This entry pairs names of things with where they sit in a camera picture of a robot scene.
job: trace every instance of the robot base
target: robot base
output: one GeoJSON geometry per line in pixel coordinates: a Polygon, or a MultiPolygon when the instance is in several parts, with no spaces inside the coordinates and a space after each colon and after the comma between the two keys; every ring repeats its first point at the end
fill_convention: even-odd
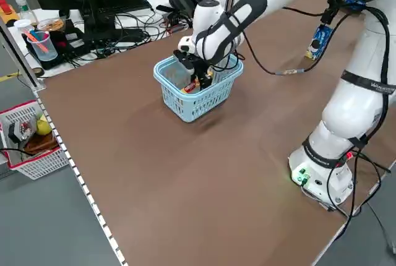
{"type": "MultiPolygon", "coordinates": [[[[289,157],[291,179],[299,186],[306,181],[304,189],[328,207],[334,207],[327,194],[327,178],[331,169],[314,163],[300,147],[289,157]]],[[[336,205],[343,203],[353,190],[352,172],[345,164],[334,169],[329,182],[329,192],[336,205]]]]}

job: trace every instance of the plastic basket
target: plastic basket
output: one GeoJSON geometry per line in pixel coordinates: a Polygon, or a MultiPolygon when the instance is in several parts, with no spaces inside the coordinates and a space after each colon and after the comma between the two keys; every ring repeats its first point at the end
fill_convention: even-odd
{"type": "MultiPolygon", "coordinates": [[[[231,55],[228,67],[234,67],[237,58],[231,55]]],[[[220,63],[224,67],[226,60],[220,63]]],[[[238,62],[235,68],[223,72],[214,72],[209,88],[199,91],[196,88],[189,94],[181,89],[190,83],[187,70],[174,57],[159,62],[154,67],[154,77],[161,83],[163,101],[184,122],[192,122],[207,113],[230,95],[235,78],[243,72],[243,64],[238,62]]]]}
{"type": "MultiPolygon", "coordinates": [[[[26,122],[32,116],[39,116],[41,114],[40,105],[35,100],[2,111],[0,113],[0,135],[4,148],[18,147],[8,138],[8,128],[12,122],[26,122]]],[[[60,147],[24,161],[21,160],[19,152],[5,151],[4,155],[8,159],[7,164],[11,170],[21,172],[30,179],[38,179],[69,163],[60,147]]]]}

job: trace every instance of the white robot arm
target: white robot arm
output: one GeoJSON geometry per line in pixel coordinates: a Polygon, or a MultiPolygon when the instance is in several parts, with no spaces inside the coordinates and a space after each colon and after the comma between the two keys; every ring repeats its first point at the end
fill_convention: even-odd
{"type": "Polygon", "coordinates": [[[194,13],[193,35],[183,37],[178,48],[217,64],[243,42],[246,27],[292,1],[239,0],[228,13],[216,1],[201,3],[194,13]]]}
{"type": "MultiPolygon", "coordinates": [[[[396,0],[363,1],[387,18],[388,30],[384,31],[378,17],[367,13],[366,28],[322,120],[289,157],[292,180],[335,208],[355,188],[345,160],[348,150],[363,149],[367,141],[362,137],[381,126],[388,105],[396,101],[396,0]]],[[[241,32],[247,26],[290,2],[239,0],[228,12],[216,1],[200,4],[193,35],[182,38],[178,48],[216,65],[243,42],[241,32]]]]}

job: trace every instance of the yellow fruit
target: yellow fruit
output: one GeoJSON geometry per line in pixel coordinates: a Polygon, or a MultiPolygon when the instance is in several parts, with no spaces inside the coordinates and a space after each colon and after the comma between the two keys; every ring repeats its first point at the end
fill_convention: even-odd
{"type": "Polygon", "coordinates": [[[47,135],[47,134],[51,133],[51,131],[52,131],[51,126],[47,121],[43,121],[41,119],[39,119],[37,121],[36,133],[38,135],[47,135]]]}
{"type": "Polygon", "coordinates": [[[42,114],[41,116],[40,116],[40,118],[39,119],[41,119],[42,121],[44,121],[44,122],[46,122],[47,121],[47,118],[45,117],[45,115],[44,114],[42,114]]]}

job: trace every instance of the light blue basket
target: light blue basket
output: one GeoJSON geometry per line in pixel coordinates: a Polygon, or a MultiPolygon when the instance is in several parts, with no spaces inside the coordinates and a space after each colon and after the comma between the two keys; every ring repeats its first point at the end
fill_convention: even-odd
{"type": "MultiPolygon", "coordinates": [[[[232,55],[228,67],[234,67],[237,58],[232,55]]],[[[226,60],[219,66],[224,67],[226,60]]],[[[163,101],[184,122],[192,122],[207,113],[230,95],[235,78],[243,72],[243,64],[239,61],[234,69],[214,72],[213,82],[209,88],[199,88],[190,94],[182,93],[181,89],[190,84],[190,75],[174,57],[162,60],[154,67],[154,77],[161,83],[163,101]]]]}

